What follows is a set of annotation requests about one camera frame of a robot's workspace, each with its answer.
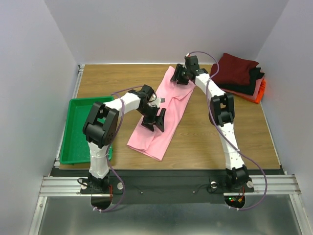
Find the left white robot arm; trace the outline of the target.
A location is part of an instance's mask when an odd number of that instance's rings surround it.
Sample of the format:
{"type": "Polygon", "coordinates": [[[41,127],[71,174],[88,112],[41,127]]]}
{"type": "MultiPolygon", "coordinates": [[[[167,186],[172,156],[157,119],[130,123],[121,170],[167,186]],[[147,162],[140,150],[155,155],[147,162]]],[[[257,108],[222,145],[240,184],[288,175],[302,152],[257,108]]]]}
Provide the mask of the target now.
{"type": "Polygon", "coordinates": [[[128,90],[113,101],[93,103],[83,126],[89,146],[90,168],[88,177],[78,180],[82,190],[103,193],[109,189],[109,173],[112,170],[109,150],[126,113],[137,110],[143,117],[143,127],[152,132],[156,128],[164,132],[166,108],[161,107],[164,102],[165,98],[157,96],[152,87],[143,85],[128,90]]]}

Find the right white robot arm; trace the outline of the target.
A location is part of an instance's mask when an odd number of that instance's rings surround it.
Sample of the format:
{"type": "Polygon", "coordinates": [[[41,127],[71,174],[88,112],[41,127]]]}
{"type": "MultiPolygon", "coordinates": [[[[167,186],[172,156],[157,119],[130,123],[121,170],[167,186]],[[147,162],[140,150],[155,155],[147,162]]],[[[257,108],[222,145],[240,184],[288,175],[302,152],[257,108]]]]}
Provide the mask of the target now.
{"type": "Polygon", "coordinates": [[[249,181],[234,134],[234,97],[221,90],[206,69],[200,68],[197,56],[187,54],[184,64],[177,64],[172,82],[180,85],[194,83],[206,95],[209,119],[217,129],[225,156],[225,185],[230,191],[242,188],[249,181]]]}

